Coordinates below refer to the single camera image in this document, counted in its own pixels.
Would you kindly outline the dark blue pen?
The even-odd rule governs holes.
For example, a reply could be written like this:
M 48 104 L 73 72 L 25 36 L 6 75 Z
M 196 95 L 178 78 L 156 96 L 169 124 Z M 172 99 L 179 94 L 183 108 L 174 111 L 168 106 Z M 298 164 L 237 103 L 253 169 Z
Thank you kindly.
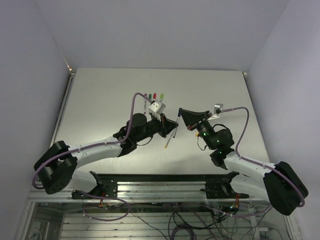
M 179 121 L 180 121 L 180 113 L 179 113 L 179 111 L 178 111 L 178 113 L 177 113 L 177 118 L 176 118 L 176 123 L 178 124 L 178 126 L 179 126 Z M 173 130 L 173 132 L 172 132 L 172 137 L 173 138 L 175 138 L 176 137 L 176 134 L 177 134 L 177 130 L 178 130 L 178 126 Z

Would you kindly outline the orange pen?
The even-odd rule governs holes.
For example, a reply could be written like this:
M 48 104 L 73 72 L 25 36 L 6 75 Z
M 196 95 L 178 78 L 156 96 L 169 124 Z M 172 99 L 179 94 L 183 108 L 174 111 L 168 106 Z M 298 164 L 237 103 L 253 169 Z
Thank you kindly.
M 166 144 L 164 145 L 164 148 L 167 148 L 167 147 L 168 147 L 168 145 L 169 145 L 171 139 L 173 138 L 174 134 L 175 134 L 175 129 L 170 133 L 170 135 L 169 135 L 169 137 L 168 137 L 168 139 L 167 139 L 167 142 L 166 142 Z

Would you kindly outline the purple pen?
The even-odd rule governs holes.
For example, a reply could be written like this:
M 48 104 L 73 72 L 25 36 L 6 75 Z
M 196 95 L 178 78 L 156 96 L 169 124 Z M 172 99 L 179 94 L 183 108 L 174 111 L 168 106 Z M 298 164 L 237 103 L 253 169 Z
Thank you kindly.
M 144 105 L 143 105 L 143 114 L 146 115 L 147 114 L 147 94 L 144 94 Z

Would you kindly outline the dark blue pen cap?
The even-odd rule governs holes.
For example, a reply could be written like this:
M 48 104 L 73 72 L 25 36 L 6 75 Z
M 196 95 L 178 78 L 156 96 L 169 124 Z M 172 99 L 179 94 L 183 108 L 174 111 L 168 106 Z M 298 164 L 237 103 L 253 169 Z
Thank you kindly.
M 181 116 L 181 108 L 178 109 L 177 117 L 180 118 Z

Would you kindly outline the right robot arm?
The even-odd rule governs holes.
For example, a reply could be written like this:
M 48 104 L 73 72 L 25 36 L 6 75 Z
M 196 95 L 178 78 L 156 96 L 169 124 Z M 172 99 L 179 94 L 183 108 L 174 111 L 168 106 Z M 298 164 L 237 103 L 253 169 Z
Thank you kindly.
M 212 151 L 213 164 L 229 172 L 221 181 L 221 194 L 226 198 L 236 194 L 257 197 L 285 216 L 302 208 L 309 192 L 292 167 L 284 161 L 274 164 L 242 156 L 240 143 L 234 142 L 231 130 L 222 125 L 216 131 L 210 124 L 210 120 L 219 118 L 221 113 L 223 109 L 220 107 L 214 113 L 178 110 L 186 128 L 197 130 L 197 137 Z

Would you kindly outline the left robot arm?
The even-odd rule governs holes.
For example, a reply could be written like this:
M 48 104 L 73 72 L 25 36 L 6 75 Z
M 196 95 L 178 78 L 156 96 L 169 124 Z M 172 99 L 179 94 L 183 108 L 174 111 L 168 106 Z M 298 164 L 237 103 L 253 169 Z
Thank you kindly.
M 102 193 L 102 183 L 94 172 L 80 173 L 77 170 L 103 159 L 119 158 L 137 149 L 138 143 L 158 134 L 165 138 L 178 123 L 168 119 L 163 113 L 160 118 L 147 117 L 135 113 L 118 132 L 103 140 L 76 147 L 63 140 L 54 143 L 34 164 L 35 178 L 39 179 L 48 195 L 56 194 L 66 187 L 85 192 L 96 199 Z

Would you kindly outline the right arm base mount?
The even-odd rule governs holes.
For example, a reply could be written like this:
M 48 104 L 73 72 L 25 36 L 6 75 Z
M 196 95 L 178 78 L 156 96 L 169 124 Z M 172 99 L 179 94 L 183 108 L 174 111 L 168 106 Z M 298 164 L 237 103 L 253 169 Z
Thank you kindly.
M 239 173 L 235 171 L 226 175 L 214 175 L 200 191 L 206 194 L 207 199 L 235 199 L 236 197 L 248 199 L 248 194 L 235 192 L 231 187 L 232 180 L 238 175 Z

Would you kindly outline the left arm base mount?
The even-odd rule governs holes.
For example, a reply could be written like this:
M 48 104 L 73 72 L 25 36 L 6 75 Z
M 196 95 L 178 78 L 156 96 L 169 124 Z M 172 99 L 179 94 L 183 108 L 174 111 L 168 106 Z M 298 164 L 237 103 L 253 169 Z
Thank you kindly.
M 68 187 L 73 200 L 115 199 L 118 192 L 118 184 L 112 178 L 103 181 L 94 171 L 75 172 Z

